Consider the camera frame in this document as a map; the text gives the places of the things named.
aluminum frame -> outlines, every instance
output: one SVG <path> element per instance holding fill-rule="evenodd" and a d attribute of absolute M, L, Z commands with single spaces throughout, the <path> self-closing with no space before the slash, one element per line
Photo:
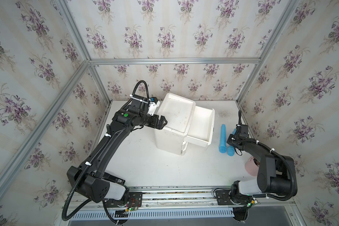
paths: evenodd
<path fill-rule="evenodd" d="M 74 75 L 70 78 L 65 87 L 63 87 L 57 98 L 53 101 L 52 105 L 41 117 L 39 123 L 36 124 L 35 129 L 30 133 L 30 135 L 27 137 L 27 139 L 23 142 L 21 147 L 6 165 L 6 167 L 1 171 L 0 200 L 4 196 L 5 192 L 9 189 L 10 185 L 15 180 L 17 175 L 20 173 L 20 169 L 22 169 L 22 167 L 24 166 L 29 154 L 44 136 L 45 132 L 48 130 L 52 122 L 52 119 L 67 101 L 70 94 L 72 93 L 72 90 L 82 78 L 88 66 L 89 60 L 85 60 L 82 62 L 82 64 L 76 70 Z"/>
<path fill-rule="evenodd" d="M 257 77 L 260 69 L 267 61 L 268 57 L 270 56 L 271 51 L 275 48 L 276 42 L 280 38 L 283 30 L 285 29 L 287 23 L 291 19 L 291 15 L 295 12 L 296 7 L 298 6 L 300 0 L 289 0 L 286 7 L 284 8 L 279 21 L 277 22 L 275 28 L 273 29 L 273 33 L 271 34 L 270 38 L 265 44 L 261 54 L 260 54 L 260 62 L 259 64 L 255 65 L 254 70 L 250 74 L 249 78 L 244 83 L 243 88 L 240 91 L 239 97 L 237 101 L 242 103 L 245 99 L 245 96 L 249 89 L 252 87 L 255 78 Z"/>
<path fill-rule="evenodd" d="M 116 64 L 257 64 L 258 57 L 197 57 L 197 58 L 121 58 L 121 59 L 92 59 L 92 65 Z"/>

white plastic drawer unit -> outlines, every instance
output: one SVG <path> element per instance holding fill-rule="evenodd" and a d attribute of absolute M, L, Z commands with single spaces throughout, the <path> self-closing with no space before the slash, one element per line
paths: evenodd
<path fill-rule="evenodd" d="M 196 106 L 192 100 L 167 93 L 158 115 L 166 117 L 168 124 L 155 130 L 156 147 L 184 155 L 187 143 L 208 147 L 211 144 L 215 110 Z"/>

pink cup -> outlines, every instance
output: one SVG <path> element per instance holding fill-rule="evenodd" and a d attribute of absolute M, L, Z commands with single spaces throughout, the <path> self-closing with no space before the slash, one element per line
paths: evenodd
<path fill-rule="evenodd" d="M 251 158 L 245 163 L 245 170 L 251 176 L 257 176 L 259 167 L 254 163 L 254 157 Z"/>

wall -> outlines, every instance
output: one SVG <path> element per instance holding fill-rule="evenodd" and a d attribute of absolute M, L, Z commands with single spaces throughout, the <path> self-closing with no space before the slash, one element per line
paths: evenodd
<path fill-rule="evenodd" d="M 82 62 L 55 1 L 0 1 L 0 173 Z M 88 72 L 0 201 L 0 225 L 52 225 L 104 114 Z"/>
<path fill-rule="evenodd" d="M 241 105 L 294 158 L 307 225 L 339 225 L 339 1 L 300 2 Z"/>
<path fill-rule="evenodd" d="M 92 58 L 257 57 L 287 0 L 68 1 Z"/>
<path fill-rule="evenodd" d="M 0 172 L 82 62 L 54 1 L 0 1 Z"/>
<path fill-rule="evenodd" d="M 139 80 L 145 80 L 150 96 L 159 100 L 169 92 L 192 100 L 232 100 L 252 67 L 253 64 L 151 64 L 100 65 L 97 70 L 109 97 L 115 100 L 127 100 Z M 143 84 L 136 94 L 146 94 Z"/>

